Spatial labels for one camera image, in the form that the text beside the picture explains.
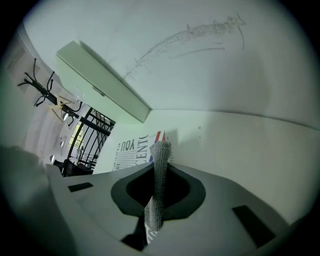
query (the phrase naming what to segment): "white wall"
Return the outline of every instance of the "white wall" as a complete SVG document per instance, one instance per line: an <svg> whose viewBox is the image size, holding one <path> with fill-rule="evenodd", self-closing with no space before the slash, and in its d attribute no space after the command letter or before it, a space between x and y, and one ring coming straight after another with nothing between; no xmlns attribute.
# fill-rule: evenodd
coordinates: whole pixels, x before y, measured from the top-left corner
<svg viewBox="0 0 320 256"><path fill-rule="evenodd" d="M152 109L247 113L320 129L315 53L284 10L262 0L43 1L23 24L52 70L60 48L82 42Z"/></svg>

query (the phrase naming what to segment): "scribble on wall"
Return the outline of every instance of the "scribble on wall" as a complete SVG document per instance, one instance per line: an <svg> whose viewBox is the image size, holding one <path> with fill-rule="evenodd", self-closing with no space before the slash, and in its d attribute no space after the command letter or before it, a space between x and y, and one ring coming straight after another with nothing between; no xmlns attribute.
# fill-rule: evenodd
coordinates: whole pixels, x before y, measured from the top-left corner
<svg viewBox="0 0 320 256"><path fill-rule="evenodd" d="M185 42L189 40L194 40L199 37L206 37L206 36L213 36L213 35L225 35L226 33L232 33L236 30L239 31L241 38L242 38L242 49L245 48L245 40L243 32L240 26L245 26L246 23L240 18L239 14L235 17L228 17L225 22L218 22L213 20L212 24L209 25L199 25L195 27L190 27L188 24L186 25L186 30L180 31L175 33L172 36L169 36L162 40L161 42L157 43L153 47L151 47L140 59L135 60L135 66L126 72L123 79L127 77L133 77L132 72L139 67L146 67L146 62L149 61L151 58L157 56L161 53L167 53L172 46L174 46L178 42ZM188 51L183 54L176 55L171 59L175 59L184 55L193 54L197 52L203 51L214 51L214 50L224 50L224 47L212 47L212 48L205 48L205 49L198 49L193 51Z"/></svg>

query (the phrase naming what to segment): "knitted fabric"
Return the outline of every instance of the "knitted fabric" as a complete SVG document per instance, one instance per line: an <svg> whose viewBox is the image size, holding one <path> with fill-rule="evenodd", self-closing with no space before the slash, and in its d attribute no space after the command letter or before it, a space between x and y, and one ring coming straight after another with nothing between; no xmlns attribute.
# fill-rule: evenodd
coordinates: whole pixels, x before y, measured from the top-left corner
<svg viewBox="0 0 320 256"><path fill-rule="evenodd" d="M166 141L157 141L150 147L154 162L154 192L144 208L144 223L152 230L159 231L162 226L166 175L171 146Z"/></svg>

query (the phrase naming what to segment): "gray plastic surface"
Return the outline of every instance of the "gray plastic surface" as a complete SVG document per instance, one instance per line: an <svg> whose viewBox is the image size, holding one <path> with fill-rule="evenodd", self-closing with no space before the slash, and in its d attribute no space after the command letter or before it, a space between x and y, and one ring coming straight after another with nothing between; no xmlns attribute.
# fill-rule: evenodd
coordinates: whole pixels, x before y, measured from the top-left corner
<svg viewBox="0 0 320 256"><path fill-rule="evenodd" d="M74 192L72 196L100 227L120 240L133 232L138 218L123 214L112 201L110 190L116 181L147 165L68 177L64 182L67 186L83 182L93 184L93 187ZM233 207L241 205L247 205L275 234L288 227L277 212L237 183L186 166L173 166L199 179L206 189L206 198L190 217L165 221L157 237L143 252L154 256L248 253L256 246L232 211Z"/></svg>
<svg viewBox="0 0 320 256"><path fill-rule="evenodd" d="M148 164L63 178L56 166L45 168L36 156L19 149L0 147L0 156L1 190L11 210L39 243L57 255L258 255L266 250L253 251L254 242L232 211L241 205L276 235L288 227L270 206L237 183L173 164L202 182L205 200L190 217L165 221L153 242L139 252L120 242L133 232L138 218L123 214L110 191L116 181ZM68 186L84 182L93 187L69 191Z"/></svg>

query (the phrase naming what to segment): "poster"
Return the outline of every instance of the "poster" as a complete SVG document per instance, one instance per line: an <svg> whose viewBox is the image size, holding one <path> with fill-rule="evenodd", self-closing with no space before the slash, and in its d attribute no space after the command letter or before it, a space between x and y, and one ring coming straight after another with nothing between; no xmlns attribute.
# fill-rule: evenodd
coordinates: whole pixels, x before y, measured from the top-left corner
<svg viewBox="0 0 320 256"><path fill-rule="evenodd" d="M170 143L170 138L166 135L165 131L158 131L155 134L145 134L118 143L112 171L153 162L153 157L150 154L150 147L158 141L167 141ZM173 162L172 148L168 162Z"/></svg>

